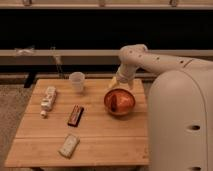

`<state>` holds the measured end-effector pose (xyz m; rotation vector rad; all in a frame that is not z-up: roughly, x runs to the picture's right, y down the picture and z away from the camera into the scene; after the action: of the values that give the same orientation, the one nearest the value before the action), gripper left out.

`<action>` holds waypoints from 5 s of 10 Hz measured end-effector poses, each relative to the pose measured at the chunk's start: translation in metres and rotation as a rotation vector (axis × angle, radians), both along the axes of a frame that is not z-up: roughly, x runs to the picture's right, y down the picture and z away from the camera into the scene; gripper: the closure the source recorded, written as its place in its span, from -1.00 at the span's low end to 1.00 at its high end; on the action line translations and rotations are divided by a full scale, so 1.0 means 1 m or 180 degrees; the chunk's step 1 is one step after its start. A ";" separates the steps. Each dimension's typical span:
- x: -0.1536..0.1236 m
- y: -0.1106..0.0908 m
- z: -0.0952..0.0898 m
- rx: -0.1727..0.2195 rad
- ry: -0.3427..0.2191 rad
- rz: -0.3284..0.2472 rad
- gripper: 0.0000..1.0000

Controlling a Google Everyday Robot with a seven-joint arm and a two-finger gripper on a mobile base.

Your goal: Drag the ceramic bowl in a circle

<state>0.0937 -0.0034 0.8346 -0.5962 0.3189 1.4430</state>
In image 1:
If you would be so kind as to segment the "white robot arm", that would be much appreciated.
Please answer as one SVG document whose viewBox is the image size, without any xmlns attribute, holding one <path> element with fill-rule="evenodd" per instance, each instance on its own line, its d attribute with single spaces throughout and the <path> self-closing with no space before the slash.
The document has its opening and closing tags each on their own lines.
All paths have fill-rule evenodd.
<svg viewBox="0 0 213 171">
<path fill-rule="evenodd" d="M 157 75 L 148 95 L 149 171 L 213 171 L 213 61 L 154 54 L 144 44 L 119 50 L 112 87 L 138 69 Z"/>
</svg>

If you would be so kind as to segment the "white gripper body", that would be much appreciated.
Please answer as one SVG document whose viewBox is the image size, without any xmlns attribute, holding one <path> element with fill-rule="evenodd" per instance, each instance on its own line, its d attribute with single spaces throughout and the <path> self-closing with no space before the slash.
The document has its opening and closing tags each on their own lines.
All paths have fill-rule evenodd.
<svg viewBox="0 0 213 171">
<path fill-rule="evenodd" d="M 120 65 L 116 72 L 116 80 L 120 83 L 129 83 L 135 77 L 135 68 L 129 65 Z"/>
</svg>

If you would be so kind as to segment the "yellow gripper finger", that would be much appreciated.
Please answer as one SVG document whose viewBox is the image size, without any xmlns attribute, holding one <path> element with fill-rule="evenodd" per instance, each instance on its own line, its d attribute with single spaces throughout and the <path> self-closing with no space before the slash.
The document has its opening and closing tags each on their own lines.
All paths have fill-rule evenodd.
<svg viewBox="0 0 213 171">
<path fill-rule="evenodd" d="M 111 79 L 109 85 L 108 85 L 108 88 L 111 89 L 111 88 L 114 88 L 114 87 L 117 86 L 117 85 L 118 85 L 118 81 L 117 81 L 116 77 L 113 77 L 113 78 Z"/>
<path fill-rule="evenodd" d="M 134 82 L 133 81 L 130 81 L 128 83 L 128 86 L 129 86 L 129 89 L 132 90 L 134 88 Z"/>
</svg>

